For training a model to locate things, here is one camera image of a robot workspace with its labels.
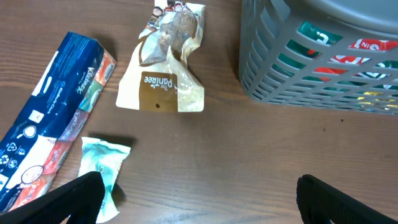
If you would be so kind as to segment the green Nescafe coffee bag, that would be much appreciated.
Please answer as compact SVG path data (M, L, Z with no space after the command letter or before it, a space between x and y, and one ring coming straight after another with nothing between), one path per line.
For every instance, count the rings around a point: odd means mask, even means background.
M397 114L397 41L349 39L303 22L267 78L270 103Z

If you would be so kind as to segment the blue Kleenex tissue box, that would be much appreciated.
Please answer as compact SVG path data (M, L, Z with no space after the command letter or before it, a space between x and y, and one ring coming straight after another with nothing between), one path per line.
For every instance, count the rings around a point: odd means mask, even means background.
M68 32L1 141L1 212L43 196L116 65L96 40Z

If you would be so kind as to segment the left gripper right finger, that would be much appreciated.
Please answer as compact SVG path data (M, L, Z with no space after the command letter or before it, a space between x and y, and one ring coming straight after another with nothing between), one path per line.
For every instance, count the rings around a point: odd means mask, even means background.
M310 174L298 179L296 194L304 224L397 224Z

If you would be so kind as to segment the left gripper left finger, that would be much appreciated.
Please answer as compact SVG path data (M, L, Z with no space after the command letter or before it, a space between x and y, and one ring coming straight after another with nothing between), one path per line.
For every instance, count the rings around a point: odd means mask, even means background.
M95 224L104 199L104 183L97 171L79 178L1 215L3 224Z

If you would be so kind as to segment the grey plastic basket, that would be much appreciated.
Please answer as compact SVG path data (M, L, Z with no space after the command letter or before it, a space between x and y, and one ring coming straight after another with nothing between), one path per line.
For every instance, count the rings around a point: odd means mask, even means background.
M397 0L248 0L239 81L255 101L397 114Z

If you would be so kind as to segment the small teal tissue packet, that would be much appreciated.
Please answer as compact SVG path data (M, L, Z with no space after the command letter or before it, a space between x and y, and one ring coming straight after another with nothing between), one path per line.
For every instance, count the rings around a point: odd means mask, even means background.
M78 176L91 171L101 174L105 193L96 223L108 222L119 214L112 198L112 192L123 160L130 154L131 148L98 138L82 137L81 140L82 158Z

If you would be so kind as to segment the beige Pantree snack bag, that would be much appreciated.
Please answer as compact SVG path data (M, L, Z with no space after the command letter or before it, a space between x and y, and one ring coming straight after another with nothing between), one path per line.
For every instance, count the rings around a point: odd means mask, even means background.
M157 0L139 34L116 106L130 110L197 113L205 88L188 69L188 56L201 46L205 5Z

